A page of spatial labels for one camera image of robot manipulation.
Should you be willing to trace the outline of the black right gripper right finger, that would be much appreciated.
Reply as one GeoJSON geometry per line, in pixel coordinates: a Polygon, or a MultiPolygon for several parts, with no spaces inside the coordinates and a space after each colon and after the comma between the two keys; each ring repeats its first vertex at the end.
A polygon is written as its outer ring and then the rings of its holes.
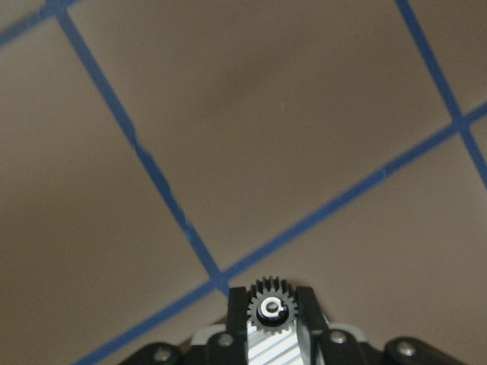
{"type": "Polygon", "coordinates": [[[320,343],[328,330],[327,321],[311,287],[297,287],[296,295],[298,303],[296,333],[301,358],[304,364],[323,364],[320,343]]]}

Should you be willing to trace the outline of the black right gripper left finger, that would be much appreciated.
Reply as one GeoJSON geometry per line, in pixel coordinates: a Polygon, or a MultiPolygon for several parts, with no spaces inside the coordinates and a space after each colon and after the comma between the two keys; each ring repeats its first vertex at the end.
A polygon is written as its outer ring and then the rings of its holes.
{"type": "Polygon", "coordinates": [[[232,287],[228,295],[227,333],[230,364],[248,364],[247,309],[249,297],[245,287],[232,287]]]}

